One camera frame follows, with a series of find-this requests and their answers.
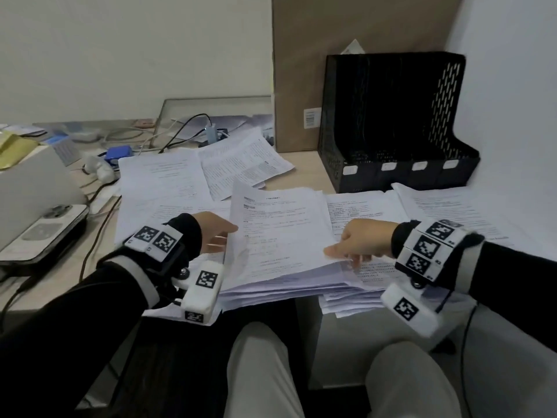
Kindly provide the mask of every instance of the leg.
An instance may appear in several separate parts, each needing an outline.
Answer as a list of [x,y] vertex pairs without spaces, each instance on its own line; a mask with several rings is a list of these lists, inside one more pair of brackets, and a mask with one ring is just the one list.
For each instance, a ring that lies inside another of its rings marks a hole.
[[228,361],[225,418],[303,418],[288,350],[263,323],[249,323]]
[[387,346],[366,376],[370,418],[461,418],[455,390],[439,365],[412,342]]

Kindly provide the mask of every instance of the brown cardboard box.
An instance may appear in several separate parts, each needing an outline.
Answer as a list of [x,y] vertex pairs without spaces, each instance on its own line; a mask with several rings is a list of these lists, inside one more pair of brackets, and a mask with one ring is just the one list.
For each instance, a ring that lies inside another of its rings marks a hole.
[[279,152],[315,150],[325,57],[353,39],[366,53],[444,49],[461,0],[272,0],[275,135]]

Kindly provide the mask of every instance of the barcode label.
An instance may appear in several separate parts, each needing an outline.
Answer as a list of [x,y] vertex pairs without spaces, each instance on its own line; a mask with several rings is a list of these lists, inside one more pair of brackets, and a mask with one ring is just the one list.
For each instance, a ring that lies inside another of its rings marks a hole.
[[313,129],[321,124],[321,107],[318,109],[305,109],[303,111],[303,128]]

